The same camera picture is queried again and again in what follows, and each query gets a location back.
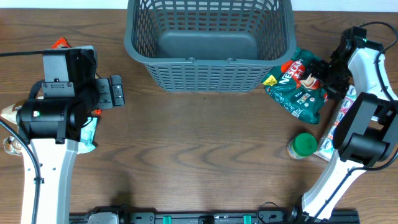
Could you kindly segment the green Nescafe coffee bag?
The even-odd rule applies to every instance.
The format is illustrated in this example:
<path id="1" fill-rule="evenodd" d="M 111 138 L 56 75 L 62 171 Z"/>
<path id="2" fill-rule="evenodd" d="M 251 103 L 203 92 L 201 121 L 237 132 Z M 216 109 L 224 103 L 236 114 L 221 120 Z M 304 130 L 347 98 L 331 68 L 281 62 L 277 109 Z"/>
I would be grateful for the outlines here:
<path id="1" fill-rule="evenodd" d="M 318 124 L 319 111 L 328 101 L 328 94 L 319 80 L 304 76 L 312 60 L 320 59 L 297 47 L 293 57 L 271 69 L 261 83 L 266 93 L 291 115 L 305 123 Z"/>

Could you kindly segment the Kleenex tissue multipack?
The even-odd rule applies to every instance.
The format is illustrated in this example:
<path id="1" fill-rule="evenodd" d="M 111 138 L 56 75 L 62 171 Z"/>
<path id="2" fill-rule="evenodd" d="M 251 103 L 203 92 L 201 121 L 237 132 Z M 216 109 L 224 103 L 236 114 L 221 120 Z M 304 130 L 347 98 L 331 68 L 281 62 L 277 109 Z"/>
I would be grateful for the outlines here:
<path id="1" fill-rule="evenodd" d="M 315 152 L 315 155 L 327 162 L 330 161 L 333 151 L 335 150 L 333 147 L 333 137 L 335 135 L 335 130 L 356 99 L 356 89 L 353 85 L 350 85 L 345 97 L 338 102 L 336 109 L 332 113 L 330 122 L 328 123 L 328 126 L 326 127 L 326 130 L 323 133 L 320 142 L 318 143 L 318 148 Z"/>

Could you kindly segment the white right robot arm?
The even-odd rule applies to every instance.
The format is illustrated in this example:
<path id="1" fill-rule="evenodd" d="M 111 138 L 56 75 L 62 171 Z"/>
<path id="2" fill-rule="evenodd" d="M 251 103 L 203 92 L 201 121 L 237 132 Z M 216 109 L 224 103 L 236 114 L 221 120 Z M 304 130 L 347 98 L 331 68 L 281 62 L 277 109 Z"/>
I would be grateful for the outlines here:
<path id="1" fill-rule="evenodd" d="M 330 62 L 312 60 L 303 74 L 342 98 L 354 81 L 356 100 L 333 136 L 333 155 L 315 185 L 300 198 L 291 223 L 326 223 L 350 185 L 366 171 L 383 170 L 397 159 L 397 96 L 384 67 L 381 43 L 369 40 L 364 25 L 343 31 Z"/>

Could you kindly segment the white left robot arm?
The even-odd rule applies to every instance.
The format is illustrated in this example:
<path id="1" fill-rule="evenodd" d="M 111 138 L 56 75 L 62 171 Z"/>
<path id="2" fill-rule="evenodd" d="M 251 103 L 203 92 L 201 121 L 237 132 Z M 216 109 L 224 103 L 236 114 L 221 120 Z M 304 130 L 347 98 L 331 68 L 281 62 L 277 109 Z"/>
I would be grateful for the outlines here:
<path id="1" fill-rule="evenodd" d="M 81 129 L 94 110 L 124 106 L 119 75 L 97 78 L 93 46 L 42 51 L 44 79 L 16 114 L 24 147 L 21 223 L 66 223 Z"/>

